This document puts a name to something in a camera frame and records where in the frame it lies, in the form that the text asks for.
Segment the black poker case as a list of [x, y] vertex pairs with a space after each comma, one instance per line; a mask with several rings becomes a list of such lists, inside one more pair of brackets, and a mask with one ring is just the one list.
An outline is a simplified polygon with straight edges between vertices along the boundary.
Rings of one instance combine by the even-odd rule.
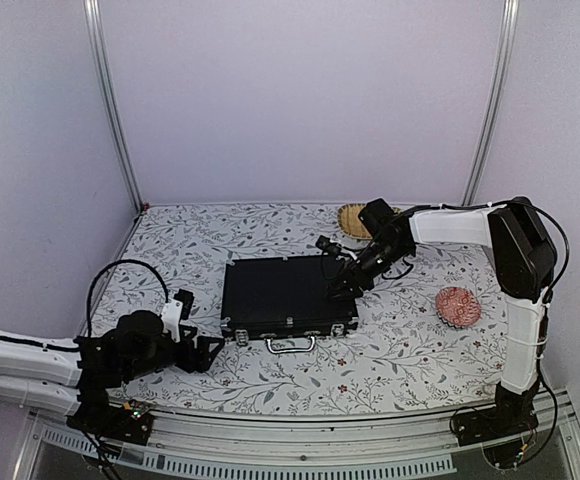
[[354, 297], [334, 299], [331, 283], [344, 261], [328, 255], [236, 260], [226, 265], [221, 333], [245, 346], [251, 341], [344, 337], [358, 329]]

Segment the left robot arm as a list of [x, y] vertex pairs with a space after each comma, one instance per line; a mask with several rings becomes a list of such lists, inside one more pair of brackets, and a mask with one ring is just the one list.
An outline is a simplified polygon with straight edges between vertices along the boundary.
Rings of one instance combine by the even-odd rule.
[[80, 415], [98, 434], [118, 426], [108, 392], [165, 368], [207, 371], [225, 345], [186, 320], [191, 292], [166, 295], [162, 310], [135, 310], [103, 335], [26, 337], [0, 330], [0, 401]]

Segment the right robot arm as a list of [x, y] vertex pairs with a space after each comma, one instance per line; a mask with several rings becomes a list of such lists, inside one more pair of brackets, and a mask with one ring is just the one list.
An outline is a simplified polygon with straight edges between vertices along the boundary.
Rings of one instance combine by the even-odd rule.
[[487, 427], [507, 436], [522, 424], [542, 385], [549, 304], [569, 260], [560, 258], [545, 227], [553, 218], [523, 196], [476, 206], [416, 205], [395, 212], [383, 199], [362, 208], [370, 243], [328, 281], [331, 301], [356, 299], [419, 245], [479, 245], [491, 251], [506, 302], [506, 360]]

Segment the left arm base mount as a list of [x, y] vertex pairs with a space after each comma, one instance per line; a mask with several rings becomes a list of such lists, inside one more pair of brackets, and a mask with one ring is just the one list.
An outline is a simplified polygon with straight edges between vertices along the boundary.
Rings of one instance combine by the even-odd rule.
[[133, 404], [84, 403], [66, 420], [70, 428], [95, 437], [140, 446], [148, 444], [153, 423], [154, 416], [148, 410]]

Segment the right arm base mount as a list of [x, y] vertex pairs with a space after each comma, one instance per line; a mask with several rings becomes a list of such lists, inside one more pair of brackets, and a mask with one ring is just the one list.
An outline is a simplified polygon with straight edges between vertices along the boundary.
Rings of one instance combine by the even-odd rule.
[[514, 395], [496, 399], [493, 407], [468, 409], [455, 413], [450, 421], [450, 431], [460, 446], [473, 445], [529, 432], [538, 427], [531, 400]]

